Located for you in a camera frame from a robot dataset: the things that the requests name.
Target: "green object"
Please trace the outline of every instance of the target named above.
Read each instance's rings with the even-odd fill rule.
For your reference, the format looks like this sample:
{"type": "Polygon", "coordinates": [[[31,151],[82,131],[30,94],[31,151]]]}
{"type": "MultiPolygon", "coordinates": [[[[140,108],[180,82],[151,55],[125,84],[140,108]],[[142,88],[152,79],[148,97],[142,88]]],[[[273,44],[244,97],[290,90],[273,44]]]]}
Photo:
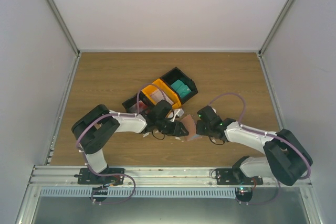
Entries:
{"type": "Polygon", "coordinates": [[[179,94],[180,98],[184,98],[191,92],[190,88],[185,85],[181,80],[175,81],[171,85],[171,87],[179,94]]]}

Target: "wooden table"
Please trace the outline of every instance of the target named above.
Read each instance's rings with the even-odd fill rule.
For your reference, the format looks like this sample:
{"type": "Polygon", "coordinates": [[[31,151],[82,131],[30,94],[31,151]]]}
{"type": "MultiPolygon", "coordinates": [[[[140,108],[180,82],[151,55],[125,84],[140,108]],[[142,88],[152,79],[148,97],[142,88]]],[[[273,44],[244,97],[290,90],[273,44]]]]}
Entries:
{"type": "MultiPolygon", "coordinates": [[[[223,92],[237,92],[247,103],[243,123],[264,130],[278,130],[256,54],[194,52],[84,53],[79,61],[70,97],[57,138],[51,165],[83,165],[75,149],[72,125],[98,104],[124,112],[121,103],[139,87],[173,67],[192,78],[198,94],[183,105],[186,114],[196,112],[223,92]]],[[[238,119],[242,102],[234,96],[213,106],[222,119],[238,119]]],[[[244,155],[262,156],[249,147],[212,144],[207,137],[182,142],[174,137],[160,141],[151,135],[116,133],[105,145],[110,166],[231,166],[244,155]]]]}

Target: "gray floor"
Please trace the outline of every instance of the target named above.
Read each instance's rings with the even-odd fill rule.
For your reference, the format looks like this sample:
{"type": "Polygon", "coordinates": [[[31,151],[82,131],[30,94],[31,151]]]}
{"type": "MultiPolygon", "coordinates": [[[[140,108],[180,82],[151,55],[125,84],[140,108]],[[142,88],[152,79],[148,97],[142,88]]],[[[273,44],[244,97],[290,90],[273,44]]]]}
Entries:
{"type": "MultiPolygon", "coordinates": [[[[267,200],[274,189],[258,188],[254,202],[267,200]]],[[[308,223],[299,189],[282,189],[272,204],[243,206],[234,199],[133,198],[120,205],[93,206],[89,198],[42,197],[35,224],[231,224],[308,223]]]]}

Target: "white wall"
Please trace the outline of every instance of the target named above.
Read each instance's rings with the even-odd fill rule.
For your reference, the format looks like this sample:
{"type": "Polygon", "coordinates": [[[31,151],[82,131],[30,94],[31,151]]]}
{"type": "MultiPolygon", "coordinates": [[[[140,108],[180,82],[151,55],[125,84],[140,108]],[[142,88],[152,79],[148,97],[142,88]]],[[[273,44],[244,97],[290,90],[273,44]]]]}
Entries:
{"type": "Polygon", "coordinates": [[[54,0],[79,49],[258,50],[286,0],[54,0]]]}
{"type": "Polygon", "coordinates": [[[335,223],[336,0],[297,0],[264,56],[285,123],[313,158],[327,223],[335,223]]]}
{"type": "Polygon", "coordinates": [[[45,0],[0,0],[0,217],[42,164],[75,54],[45,0]]]}

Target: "metal grate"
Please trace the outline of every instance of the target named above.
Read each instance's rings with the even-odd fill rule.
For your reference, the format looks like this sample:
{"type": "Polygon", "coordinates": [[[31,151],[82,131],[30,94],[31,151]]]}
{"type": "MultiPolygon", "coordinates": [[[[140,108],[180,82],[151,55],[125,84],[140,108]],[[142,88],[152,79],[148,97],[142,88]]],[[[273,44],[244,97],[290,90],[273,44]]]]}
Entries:
{"type": "MultiPolygon", "coordinates": [[[[107,195],[95,197],[127,197],[133,188],[111,187],[107,195]]],[[[44,197],[89,197],[90,187],[44,187],[40,196],[44,197]]],[[[234,188],[137,188],[133,197],[137,198],[230,198],[236,197],[234,188]]]]}

